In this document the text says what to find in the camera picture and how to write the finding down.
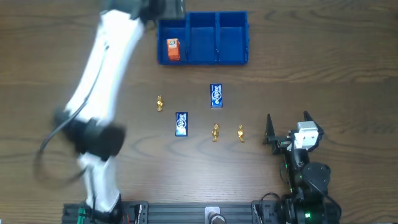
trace blue tray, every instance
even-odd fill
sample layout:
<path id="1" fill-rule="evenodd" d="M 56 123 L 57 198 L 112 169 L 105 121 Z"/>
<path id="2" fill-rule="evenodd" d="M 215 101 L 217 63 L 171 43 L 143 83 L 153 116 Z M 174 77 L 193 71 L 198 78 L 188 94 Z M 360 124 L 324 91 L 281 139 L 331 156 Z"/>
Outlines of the blue tray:
<path id="1" fill-rule="evenodd" d="M 170 61 L 167 39 L 180 41 L 180 61 Z M 185 20 L 159 21 L 157 58 L 162 65 L 244 65 L 249 59 L 248 13 L 189 12 Z"/>

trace gold figurine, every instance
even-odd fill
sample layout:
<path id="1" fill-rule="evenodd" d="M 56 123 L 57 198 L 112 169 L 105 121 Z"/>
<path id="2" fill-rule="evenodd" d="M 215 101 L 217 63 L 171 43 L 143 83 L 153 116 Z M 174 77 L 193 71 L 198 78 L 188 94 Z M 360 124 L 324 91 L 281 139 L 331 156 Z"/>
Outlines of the gold figurine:
<path id="1" fill-rule="evenodd" d="M 238 137 L 241 140 L 241 142 L 244 143 L 244 140 L 243 140 L 243 125 L 242 124 L 239 125 Z"/>
<path id="2" fill-rule="evenodd" d="M 162 107 L 163 107 L 162 96 L 158 96 L 157 97 L 157 111 L 162 111 Z"/>
<path id="3" fill-rule="evenodd" d="M 213 137 L 214 137 L 213 142 L 218 142 L 218 135 L 219 135 L 218 129 L 219 129 L 219 128 L 220 128 L 220 127 L 218 126 L 218 124 L 214 124 L 214 129 L 213 129 L 213 131 L 211 132 L 211 134 L 212 134 Z"/>

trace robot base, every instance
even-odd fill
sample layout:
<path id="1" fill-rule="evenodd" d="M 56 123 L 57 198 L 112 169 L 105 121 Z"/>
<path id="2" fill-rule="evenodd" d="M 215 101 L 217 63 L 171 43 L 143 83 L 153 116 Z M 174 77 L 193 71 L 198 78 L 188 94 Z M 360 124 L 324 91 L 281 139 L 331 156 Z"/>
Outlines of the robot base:
<path id="1" fill-rule="evenodd" d="M 205 208 L 219 207 L 221 215 L 227 223 L 239 224 L 279 224 L 276 213 L 276 201 L 265 200 L 262 202 L 264 211 L 263 222 L 261 223 L 256 215 L 260 215 L 260 201 L 252 203 L 148 203 L 148 202 L 123 202 L 124 213 L 127 218 L 125 224 L 204 224 Z M 65 204 L 63 206 L 62 224 L 89 224 L 93 223 L 90 217 L 85 215 L 82 204 Z"/>

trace brown wood surface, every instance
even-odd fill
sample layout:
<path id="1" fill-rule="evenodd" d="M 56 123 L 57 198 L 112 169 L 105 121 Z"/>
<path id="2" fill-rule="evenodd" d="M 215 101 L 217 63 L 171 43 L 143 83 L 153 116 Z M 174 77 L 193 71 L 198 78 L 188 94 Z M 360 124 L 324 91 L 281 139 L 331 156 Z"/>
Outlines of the brown wood surface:
<path id="1" fill-rule="evenodd" d="M 0 0 L 0 219 L 60 223 L 64 203 L 85 199 L 71 145 L 55 138 L 32 161 L 56 107 L 73 94 L 95 37 L 98 0 Z M 116 122 L 128 127 L 118 157 L 124 200 L 250 202 L 289 192 L 282 156 L 261 142 L 270 113 L 286 134 L 302 112 L 325 129 L 312 161 L 331 167 L 330 195 L 342 223 L 398 222 L 398 1 L 188 0 L 189 11 L 249 13 L 247 66 L 163 67 L 146 32 L 121 88 Z M 209 84 L 224 108 L 209 108 Z M 162 95 L 164 111 L 156 110 Z M 174 113 L 189 112 L 189 137 Z M 211 141 L 213 123 L 220 141 Z M 246 143 L 236 135 L 244 126 Z"/>

